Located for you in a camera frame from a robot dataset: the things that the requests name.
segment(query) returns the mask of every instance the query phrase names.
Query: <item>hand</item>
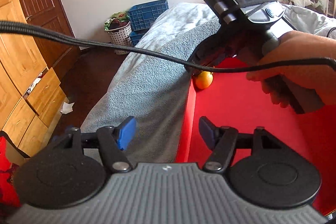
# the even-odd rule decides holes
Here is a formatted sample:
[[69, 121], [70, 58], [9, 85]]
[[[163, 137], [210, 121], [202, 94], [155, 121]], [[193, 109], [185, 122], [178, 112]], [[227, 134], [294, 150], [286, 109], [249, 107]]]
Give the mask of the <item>hand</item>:
[[[282, 60], [330, 57], [336, 59], [336, 40], [313, 34], [292, 31], [280, 37], [280, 46], [266, 54], [258, 65]], [[288, 106], [288, 100], [271, 90], [263, 81], [275, 75], [284, 75], [290, 81], [308, 89], [315, 89], [326, 105], [336, 105], [336, 72], [326, 65], [286, 66], [249, 72], [250, 81], [261, 81], [266, 94], [271, 95], [274, 104]]]

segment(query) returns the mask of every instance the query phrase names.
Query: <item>black strap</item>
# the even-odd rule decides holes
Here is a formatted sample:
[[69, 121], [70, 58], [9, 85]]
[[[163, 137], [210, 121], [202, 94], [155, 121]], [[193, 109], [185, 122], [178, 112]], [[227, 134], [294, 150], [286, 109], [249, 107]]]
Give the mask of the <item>black strap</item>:
[[274, 2], [274, 1], [278, 1], [278, 0], [256, 0], [256, 1], [247, 2], [245, 4], [238, 4], [238, 5], [235, 5], [231, 8], [229, 8], [229, 9], [227, 9], [226, 11], [224, 11], [221, 14], [221, 18], [224, 18], [228, 14], [232, 14], [233, 12], [235, 12], [235, 11], [241, 9], [241, 8], [246, 8], [246, 7], [250, 7], [250, 6], [260, 4], [258, 7], [256, 7], [255, 9], [253, 9], [252, 11], [250, 11], [246, 14], [246, 17], [249, 17], [249, 16], [253, 15], [255, 12], [259, 11], [261, 8], [265, 7], [267, 4], [269, 4], [271, 2]]

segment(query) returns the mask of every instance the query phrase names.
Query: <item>bolt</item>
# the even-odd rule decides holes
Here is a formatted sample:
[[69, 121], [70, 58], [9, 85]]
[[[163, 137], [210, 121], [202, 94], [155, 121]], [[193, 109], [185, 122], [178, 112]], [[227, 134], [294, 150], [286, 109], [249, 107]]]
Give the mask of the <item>bolt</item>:
[[169, 171], [169, 170], [172, 169], [172, 167], [169, 166], [169, 165], [166, 165], [166, 166], [162, 167], [162, 169], [163, 169], [164, 171]]
[[114, 170], [117, 171], [126, 171], [130, 168], [129, 164], [127, 162], [123, 161], [117, 161], [112, 165]]
[[218, 171], [222, 169], [222, 165], [219, 162], [208, 161], [204, 168], [209, 171]]

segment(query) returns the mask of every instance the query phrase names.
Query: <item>grey blanket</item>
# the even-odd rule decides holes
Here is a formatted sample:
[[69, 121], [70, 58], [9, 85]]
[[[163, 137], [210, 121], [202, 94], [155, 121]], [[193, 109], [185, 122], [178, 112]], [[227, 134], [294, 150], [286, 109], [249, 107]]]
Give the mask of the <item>grey blanket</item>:
[[[212, 19], [155, 50], [187, 60], [194, 48], [219, 27], [218, 20]], [[172, 162], [179, 144], [190, 75], [176, 63], [129, 55], [137, 56], [138, 65], [132, 58], [122, 64], [120, 69], [130, 71], [122, 79], [115, 76], [113, 87], [91, 110], [81, 130], [93, 132], [105, 125], [118, 125], [132, 115], [137, 120], [137, 133], [126, 150], [130, 162]], [[100, 160], [97, 150], [86, 149], [85, 154]]]

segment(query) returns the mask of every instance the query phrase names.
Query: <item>floor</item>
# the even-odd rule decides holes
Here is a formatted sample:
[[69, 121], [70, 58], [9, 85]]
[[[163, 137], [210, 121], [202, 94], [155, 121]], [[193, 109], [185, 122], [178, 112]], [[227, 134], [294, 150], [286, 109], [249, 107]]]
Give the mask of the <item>floor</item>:
[[110, 82], [126, 55], [106, 48], [92, 48], [82, 54], [61, 80], [61, 88], [73, 112], [63, 114], [53, 135], [62, 135], [68, 126], [80, 127], [89, 111], [106, 93]]

